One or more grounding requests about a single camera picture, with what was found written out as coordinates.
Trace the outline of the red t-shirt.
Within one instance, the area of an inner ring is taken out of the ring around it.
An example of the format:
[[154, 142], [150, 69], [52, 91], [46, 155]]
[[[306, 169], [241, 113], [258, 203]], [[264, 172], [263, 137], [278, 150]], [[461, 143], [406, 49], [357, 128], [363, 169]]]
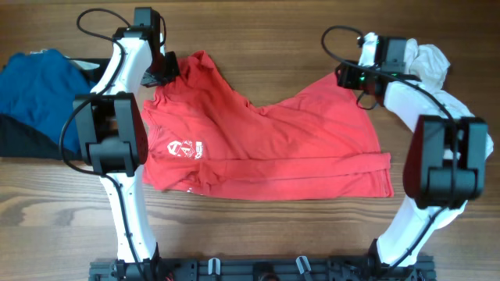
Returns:
[[144, 103], [144, 181], [157, 190], [250, 201], [391, 197], [382, 152], [355, 95], [329, 74], [274, 105], [254, 106], [204, 52]]

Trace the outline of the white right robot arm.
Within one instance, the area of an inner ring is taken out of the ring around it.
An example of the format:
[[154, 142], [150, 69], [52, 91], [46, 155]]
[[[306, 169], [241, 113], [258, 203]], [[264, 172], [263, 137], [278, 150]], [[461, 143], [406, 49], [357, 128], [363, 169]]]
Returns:
[[393, 276], [411, 269], [433, 232], [482, 194], [488, 125], [477, 117], [454, 117], [415, 75], [345, 61], [335, 76], [338, 86], [373, 95], [413, 131], [402, 174], [405, 199], [370, 247], [372, 273]]

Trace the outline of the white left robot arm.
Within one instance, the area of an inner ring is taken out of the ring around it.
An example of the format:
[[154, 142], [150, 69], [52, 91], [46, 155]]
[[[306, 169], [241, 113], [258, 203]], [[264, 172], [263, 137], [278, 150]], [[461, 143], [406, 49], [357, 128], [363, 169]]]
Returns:
[[87, 173], [99, 176], [107, 193], [118, 239], [116, 260], [91, 265], [89, 278], [98, 280], [164, 280], [169, 269], [159, 256], [148, 223], [142, 172], [148, 138], [136, 101], [140, 86], [163, 84], [173, 53], [160, 50], [161, 35], [153, 26], [120, 27], [111, 37], [112, 58], [90, 94], [76, 98], [71, 115]]

